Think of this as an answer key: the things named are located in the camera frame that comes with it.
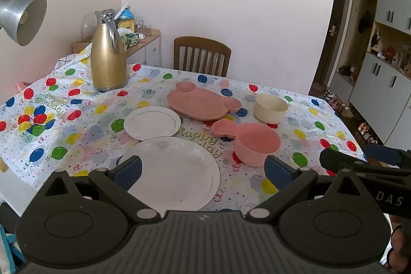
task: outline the screw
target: screw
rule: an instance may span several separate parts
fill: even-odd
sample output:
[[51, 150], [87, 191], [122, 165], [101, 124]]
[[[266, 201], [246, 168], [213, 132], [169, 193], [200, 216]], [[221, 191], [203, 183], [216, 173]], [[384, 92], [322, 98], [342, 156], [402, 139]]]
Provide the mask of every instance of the screw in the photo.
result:
[[270, 216], [270, 212], [265, 208], [254, 208], [250, 210], [250, 215], [255, 219], [265, 219]]
[[140, 209], [137, 212], [137, 217], [139, 219], [153, 219], [157, 216], [157, 212], [154, 209], [146, 208], [146, 209]]

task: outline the door handle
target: door handle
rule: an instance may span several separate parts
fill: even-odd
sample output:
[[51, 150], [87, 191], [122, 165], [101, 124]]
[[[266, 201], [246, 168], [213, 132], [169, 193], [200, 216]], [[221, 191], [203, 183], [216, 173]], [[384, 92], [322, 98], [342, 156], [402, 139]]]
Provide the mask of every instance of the door handle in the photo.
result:
[[333, 25], [333, 26], [332, 26], [332, 29], [328, 31], [331, 36], [334, 36], [334, 35], [335, 35], [335, 29], [336, 29], [336, 26]]
[[394, 87], [394, 84], [395, 84], [396, 80], [397, 80], [397, 76], [394, 76], [393, 84], [391, 85], [391, 87]]

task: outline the pink bowl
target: pink bowl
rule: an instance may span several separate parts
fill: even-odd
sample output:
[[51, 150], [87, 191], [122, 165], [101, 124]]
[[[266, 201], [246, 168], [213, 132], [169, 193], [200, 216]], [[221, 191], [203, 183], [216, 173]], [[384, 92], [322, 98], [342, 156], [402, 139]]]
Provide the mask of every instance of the pink bowl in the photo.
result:
[[212, 125], [212, 130], [217, 137], [235, 138], [234, 151], [249, 166], [264, 166], [267, 156], [276, 152], [281, 145], [277, 133], [265, 124], [237, 126], [230, 120], [221, 119]]

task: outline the gold thermos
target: gold thermos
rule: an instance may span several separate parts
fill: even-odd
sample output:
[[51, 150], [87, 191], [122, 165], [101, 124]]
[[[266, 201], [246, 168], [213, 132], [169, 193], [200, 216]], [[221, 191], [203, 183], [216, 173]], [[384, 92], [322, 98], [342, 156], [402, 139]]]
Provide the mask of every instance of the gold thermos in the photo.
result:
[[114, 10], [96, 11], [98, 25], [91, 47], [91, 74], [96, 90], [108, 92], [127, 84], [125, 50], [114, 23]]

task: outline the doorway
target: doorway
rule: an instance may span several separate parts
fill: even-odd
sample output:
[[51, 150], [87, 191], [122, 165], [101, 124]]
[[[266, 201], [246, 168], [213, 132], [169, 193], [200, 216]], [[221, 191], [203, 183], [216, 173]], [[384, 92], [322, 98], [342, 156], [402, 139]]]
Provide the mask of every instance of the doorway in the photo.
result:
[[328, 31], [325, 36], [323, 51], [315, 72], [313, 87], [322, 87], [327, 80], [327, 72], [330, 67], [334, 49], [338, 39], [338, 32], [342, 29], [342, 19], [346, 0], [334, 0]]

